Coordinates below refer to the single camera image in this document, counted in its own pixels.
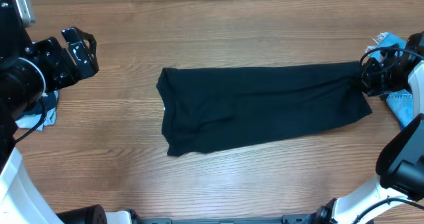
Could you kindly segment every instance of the black cable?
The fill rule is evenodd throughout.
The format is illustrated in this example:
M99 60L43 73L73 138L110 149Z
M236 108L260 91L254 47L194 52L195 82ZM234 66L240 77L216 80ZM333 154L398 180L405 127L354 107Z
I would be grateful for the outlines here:
M375 203L374 205L372 205L371 207L367 208L364 212L362 212L354 221L353 224L357 224L362 218L365 217L366 214L368 214L370 211L376 209L377 207L380 207L381 205L384 204L388 204L390 205L390 202L392 201L398 201L398 202L402 202L402 203L406 203L408 205L411 205L413 207L419 208L421 210L424 210L424 206L419 205L418 203L415 203L413 201L408 201L408 200L404 200L401 198L396 198L396 197L388 197L387 200L384 201L379 201L378 203Z
M372 49L372 50L369 50L369 51L367 51L361 58L360 58L360 60L359 60L359 64L362 66L362 63L364 62L364 59L368 56L368 55L370 55L371 53L373 53L373 52L377 52L377 51L383 51L383 50L391 50L391 51L398 51L398 52L406 52L406 53L408 53L408 54L410 54L410 55L414 55L414 56L416 56L416 57L418 57L418 58L420 58L421 60L424 60L424 56L421 56L421 55L419 55L418 53L416 53L416 52L412 52L412 51L410 51L410 50L408 50L408 49L404 49L404 48L395 48L395 47L381 47L381 48L375 48L375 49Z
M42 113L41 113L40 120L37 122L37 124L35 124L35 126L33 128L31 128L29 131L27 131L23 136L19 137L15 141L16 143L18 143L19 141L22 141L23 139L25 139L25 137L29 136L32 132L34 132L37 128L39 128L39 126L41 124L43 124L46 121L46 117L47 117L47 107L46 107L46 104L43 102L42 99L38 99L38 102L40 102L40 104L42 106Z

